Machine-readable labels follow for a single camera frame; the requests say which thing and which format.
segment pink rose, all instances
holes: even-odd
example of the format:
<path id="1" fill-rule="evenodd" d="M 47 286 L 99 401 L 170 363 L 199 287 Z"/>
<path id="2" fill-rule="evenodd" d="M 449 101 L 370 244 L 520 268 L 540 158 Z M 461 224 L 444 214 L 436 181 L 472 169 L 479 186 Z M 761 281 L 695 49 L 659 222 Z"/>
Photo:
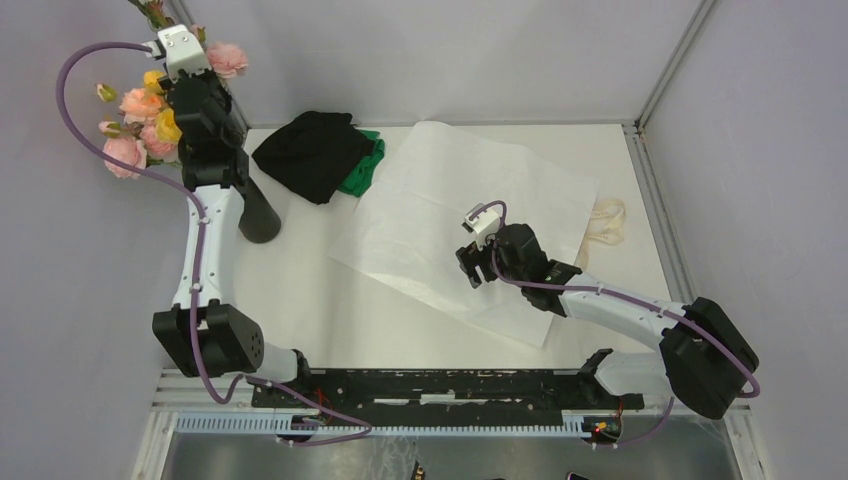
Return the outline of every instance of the pink rose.
<path id="1" fill-rule="evenodd" d="M 159 95 L 148 92 L 143 88 L 134 88 L 124 94 L 120 109 L 124 112 L 124 122 L 144 123 L 156 118 L 165 106 L 165 101 Z"/>
<path id="2" fill-rule="evenodd" d="M 144 141 L 144 147 L 147 149 L 147 153 L 149 153 L 152 158 L 168 163 L 176 161 L 177 144 L 159 140 L 159 137 L 156 136 L 155 124 L 148 123 L 145 125 L 144 128 L 141 129 L 141 134 L 139 136 L 141 137 L 141 140 Z"/>
<path id="3" fill-rule="evenodd" d="M 141 140 L 132 137 L 118 137 L 106 140 L 103 145 L 103 153 L 111 155 L 116 160 L 136 168 L 147 167 L 147 152 L 144 150 Z M 104 160 L 106 168 L 118 178 L 138 178 L 137 173 L 113 165 Z"/>
<path id="4" fill-rule="evenodd" d="M 206 50 L 212 70 L 223 78 L 244 75 L 247 69 L 247 54 L 232 43 L 215 43 Z"/>

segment white table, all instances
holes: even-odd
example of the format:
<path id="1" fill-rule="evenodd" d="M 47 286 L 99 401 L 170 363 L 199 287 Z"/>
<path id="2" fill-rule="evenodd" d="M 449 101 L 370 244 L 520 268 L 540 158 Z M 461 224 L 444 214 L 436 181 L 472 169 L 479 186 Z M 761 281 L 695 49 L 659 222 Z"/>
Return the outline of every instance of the white table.
<path id="1" fill-rule="evenodd" d="M 463 129 L 492 140 L 526 145 L 570 171 L 599 179 L 599 198 L 624 200 L 628 217 L 620 245 L 591 244 L 588 271 L 612 285 L 668 299 L 620 126 Z M 377 178 L 411 128 L 373 130 L 381 133 L 387 147 Z M 272 132 L 251 130 L 245 149 L 252 152 Z M 283 218 L 283 230 L 265 245 L 253 245 L 239 236 L 236 305 L 262 326 L 266 342 L 301 350 L 313 367 L 573 368 L 599 348 L 647 350 L 610 330 L 573 318 L 556 318 L 543 348 L 454 320 L 327 256 L 352 217 L 357 198 L 336 192 L 329 204 L 314 205 L 289 192 L 255 164 L 251 176 Z M 457 275 L 462 275 L 458 266 Z M 470 286 L 468 294 L 474 294 Z M 517 288 L 515 294 L 521 295 Z"/>

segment flower bouquet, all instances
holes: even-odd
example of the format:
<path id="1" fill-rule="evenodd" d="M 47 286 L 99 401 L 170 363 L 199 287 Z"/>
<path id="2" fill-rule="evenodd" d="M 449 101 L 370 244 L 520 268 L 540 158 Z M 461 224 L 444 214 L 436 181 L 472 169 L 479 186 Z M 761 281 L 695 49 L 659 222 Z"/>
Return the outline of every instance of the flower bouquet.
<path id="1" fill-rule="evenodd" d="M 152 30 L 160 30 L 174 24 L 173 19 L 165 15 L 162 0 L 130 0 L 148 19 Z M 197 25 L 190 27 L 191 32 L 203 45 L 206 57 L 222 82 L 243 75 L 247 69 L 247 55 L 236 45 L 213 43 L 206 46 L 206 31 Z M 134 88 L 120 99 L 119 120 L 107 117 L 100 122 L 99 129 L 106 137 L 103 152 L 136 168 L 148 168 L 155 165 L 168 165 L 181 168 L 177 146 L 182 136 L 174 120 L 174 110 L 168 105 L 165 92 L 159 85 L 159 79 L 165 72 L 151 70 L 144 74 L 143 86 Z M 103 102 L 118 100 L 118 93 L 109 85 L 99 83 L 97 96 Z M 138 175 L 104 162 L 119 178 L 137 178 Z"/>

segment green cloth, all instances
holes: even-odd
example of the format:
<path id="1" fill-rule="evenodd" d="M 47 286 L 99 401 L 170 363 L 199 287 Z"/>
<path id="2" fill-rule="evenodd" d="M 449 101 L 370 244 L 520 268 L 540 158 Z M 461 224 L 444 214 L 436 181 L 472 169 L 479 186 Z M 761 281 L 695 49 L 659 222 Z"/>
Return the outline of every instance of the green cloth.
<path id="1" fill-rule="evenodd" d="M 380 138 L 380 132 L 369 130 L 360 130 L 360 132 L 374 141 L 374 150 L 371 151 L 371 155 L 362 157 L 359 164 L 350 172 L 350 175 L 344 179 L 338 188 L 338 191 L 353 195 L 354 197 L 361 197 L 371 186 L 374 170 L 386 154 L 386 142 Z"/>

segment white wall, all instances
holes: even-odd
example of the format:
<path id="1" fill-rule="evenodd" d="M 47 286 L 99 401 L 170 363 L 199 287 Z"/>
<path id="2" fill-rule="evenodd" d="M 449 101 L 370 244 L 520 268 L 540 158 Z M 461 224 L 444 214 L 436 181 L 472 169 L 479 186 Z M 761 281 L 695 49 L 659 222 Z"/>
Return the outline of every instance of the white wall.
<path id="1" fill-rule="evenodd" d="M 121 479 L 135 459 L 162 365 L 151 314 L 176 285 L 185 201 L 112 176 L 65 130 L 53 86 L 77 48 L 150 35 L 127 2 L 0 4 L 0 478 Z M 109 110 L 94 84 L 129 88 L 152 65 L 141 53 L 80 65 L 68 92 L 90 138 Z"/>
<path id="2" fill-rule="evenodd" d="M 725 1 L 648 125 L 698 293 L 760 355 L 776 478 L 846 478 L 848 2 Z"/>
<path id="3" fill-rule="evenodd" d="M 698 0 L 185 0 L 240 44 L 253 125 L 634 119 Z"/>

